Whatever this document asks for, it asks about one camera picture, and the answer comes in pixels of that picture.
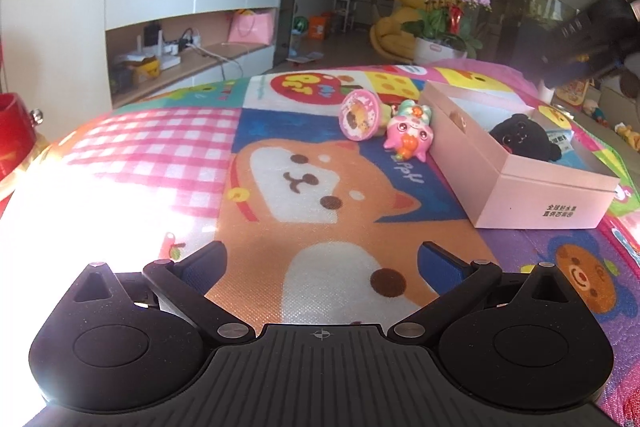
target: yellow armchair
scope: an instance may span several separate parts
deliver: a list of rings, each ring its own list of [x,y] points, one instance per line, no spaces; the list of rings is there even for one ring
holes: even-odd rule
[[[388,60],[410,64],[414,60],[415,37],[403,32],[401,25],[408,21],[417,21],[420,15],[417,9],[423,9],[424,0],[397,0],[402,3],[389,17],[376,22],[369,31],[371,45]]]

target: pink box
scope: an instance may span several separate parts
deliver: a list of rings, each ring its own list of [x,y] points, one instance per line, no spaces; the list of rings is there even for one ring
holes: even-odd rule
[[[433,109],[431,156],[477,229],[597,227],[620,180],[593,153],[572,140],[592,172],[509,154],[452,98],[524,113],[546,130],[560,128],[523,103],[427,82],[420,103]]]

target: pink bag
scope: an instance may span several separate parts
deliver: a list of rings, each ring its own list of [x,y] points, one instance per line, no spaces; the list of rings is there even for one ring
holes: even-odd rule
[[[254,13],[250,10],[234,13],[229,42],[268,46],[272,39],[273,15],[271,13]]]

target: black stuffed bear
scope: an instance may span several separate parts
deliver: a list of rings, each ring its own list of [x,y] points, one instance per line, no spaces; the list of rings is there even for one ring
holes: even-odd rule
[[[496,125],[489,133],[508,152],[525,158],[557,162],[562,157],[558,145],[549,142],[540,124],[526,114],[514,114]]]

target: ridged black surface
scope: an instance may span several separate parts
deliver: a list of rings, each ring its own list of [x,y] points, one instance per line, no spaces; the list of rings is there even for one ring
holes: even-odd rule
[[[315,333],[330,333],[325,338]],[[49,405],[29,427],[595,427],[595,406],[523,415],[479,403],[444,378],[427,350],[374,326],[269,325],[258,341],[222,347],[203,375],[145,410],[81,413]]]

